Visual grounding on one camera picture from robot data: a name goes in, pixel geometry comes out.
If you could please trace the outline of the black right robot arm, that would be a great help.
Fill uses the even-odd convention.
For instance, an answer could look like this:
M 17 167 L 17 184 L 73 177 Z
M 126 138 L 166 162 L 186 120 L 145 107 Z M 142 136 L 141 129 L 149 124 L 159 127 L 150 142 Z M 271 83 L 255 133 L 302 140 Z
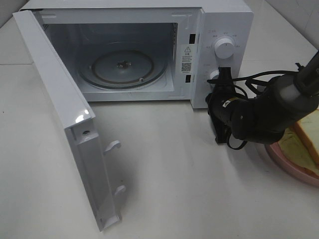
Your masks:
M 267 71 L 232 78 L 229 67 L 220 67 L 216 79 L 207 82 L 213 90 L 205 101 L 218 144 L 241 140 L 272 144 L 285 129 L 319 106 L 319 55 L 298 71 Z

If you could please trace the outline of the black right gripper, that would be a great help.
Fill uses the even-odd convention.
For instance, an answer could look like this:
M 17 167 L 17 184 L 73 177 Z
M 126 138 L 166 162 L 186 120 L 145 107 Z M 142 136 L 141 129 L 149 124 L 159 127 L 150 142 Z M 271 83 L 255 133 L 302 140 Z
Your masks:
M 231 118 L 235 108 L 241 103 L 241 95 L 236 92 L 230 67 L 219 67 L 218 83 L 206 97 L 208 114 L 212 120 L 217 144 L 229 143 Z

